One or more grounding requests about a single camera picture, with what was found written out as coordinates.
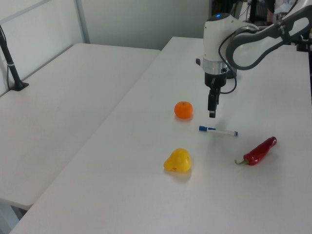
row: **white tabletop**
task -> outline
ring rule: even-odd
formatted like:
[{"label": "white tabletop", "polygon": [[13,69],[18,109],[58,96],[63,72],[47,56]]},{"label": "white tabletop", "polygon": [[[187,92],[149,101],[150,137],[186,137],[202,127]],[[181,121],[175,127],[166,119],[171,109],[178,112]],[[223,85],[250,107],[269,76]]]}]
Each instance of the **white tabletop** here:
[{"label": "white tabletop", "polygon": [[[310,233],[308,55],[283,46],[239,72],[211,119],[195,64],[202,53],[202,39],[173,38],[12,234]],[[194,107],[191,121],[175,118],[182,100]],[[272,136],[277,145],[259,164],[234,164]],[[179,147],[191,154],[191,171],[165,172]]]},{"label": "white tabletop", "polygon": [[0,201],[28,209],[159,54],[77,44],[0,98]]}]

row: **black metal stand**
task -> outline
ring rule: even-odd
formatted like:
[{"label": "black metal stand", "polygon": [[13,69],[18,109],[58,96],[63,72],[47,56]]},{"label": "black metal stand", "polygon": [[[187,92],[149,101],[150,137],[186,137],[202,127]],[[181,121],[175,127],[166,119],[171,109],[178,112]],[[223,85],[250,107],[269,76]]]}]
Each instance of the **black metal stand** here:
[{"label": "black metal stand", "polygon": [[297,51],[308,52],[309,53],[309,66],[310,66],[310,86],[311,86],[311,100],[312,100],[312,58],[311,49],[312,39],[310,38],[310,31],[302,35],[302,41],[298,41]]},{"label": "black metal stand", "polygon": [[4,39],[4,35],[3,35],[1,30],[0,30],[0,46],[1,46],[1,49],[3,51],[4,57],[6,59],[6,62],[10,68],[12,77],[14,79],[15,84],[14,84],[14,87],[12,88],[12,90],[20,91],[20,90],[24,89],[25,87],[27,87],[28,83],[24,83],[20,80],[19,74],[15,68],[14,62],[12,60],[11,54],[10,54],[8,46],[7,46],[7,43]]},{"label": "black metal stand", "polygon": [[252,3],[250,5],[250,14],[249,14],[249,22],[254,23],[255,22],[255,11],[257,7],[257,0],[252,0]]}]

